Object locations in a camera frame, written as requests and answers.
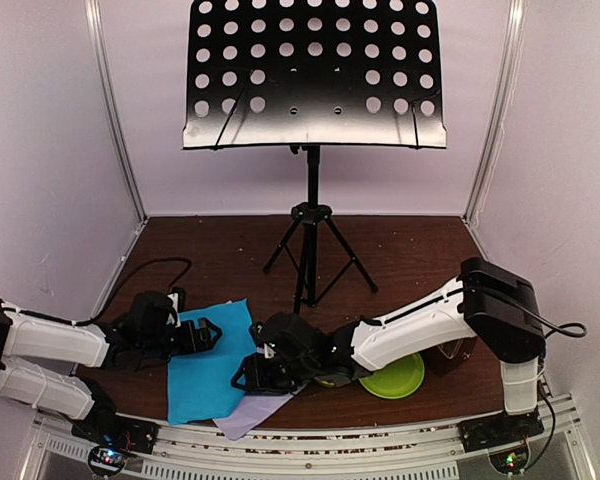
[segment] blue cloth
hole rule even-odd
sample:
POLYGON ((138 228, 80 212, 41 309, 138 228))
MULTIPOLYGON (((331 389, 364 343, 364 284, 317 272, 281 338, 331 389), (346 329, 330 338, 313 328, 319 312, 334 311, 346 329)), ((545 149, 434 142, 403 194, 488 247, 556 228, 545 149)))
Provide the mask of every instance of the blue cloth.
POLYGON ((180 321, 206 317, 222 329, 222 337, 209 352, 177 356, 169 363, 169 423, 231 415, 244 396, 231 386, 242 359, 256 351, 249 334, 251 314, 247 301, 226 303, 180 314, 180 321))

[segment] white wall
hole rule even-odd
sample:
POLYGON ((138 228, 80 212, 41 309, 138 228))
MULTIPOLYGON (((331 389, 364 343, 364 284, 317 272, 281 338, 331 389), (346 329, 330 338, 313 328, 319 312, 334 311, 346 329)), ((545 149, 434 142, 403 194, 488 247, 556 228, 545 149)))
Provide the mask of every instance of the white wall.
MULTIPOLYGON (((0 293, 88 317, 136 227, 83 2, 0 1, 0 293)), ((0 400, 0 479, 32 411, 0 400)))
MULTIPOLYGON (((288 149, 181 151, 191 0, 102 2, 113 83, 153 215, 288 213, 306 163, 288 149)), ((322 200, 338 213, 460 214, 486 134, 509 2, 437 2, 448 150, 329 147, 322 200)))
POLYGON ((600 1, 529 2, 515 98, 478 235, 527 276, 543 314, 589 336, 549 342, 600 462, 600 1))

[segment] green plate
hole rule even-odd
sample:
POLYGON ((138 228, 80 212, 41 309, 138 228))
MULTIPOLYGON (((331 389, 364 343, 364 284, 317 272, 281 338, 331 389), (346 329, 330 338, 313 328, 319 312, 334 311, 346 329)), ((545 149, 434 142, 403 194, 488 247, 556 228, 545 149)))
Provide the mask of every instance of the green plate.
POLYGON ((395 400, 415 392, 424 380, 424 362, 419 353, 390 363, 370 377, 360 379, 362 386, 376 397, 395 400))

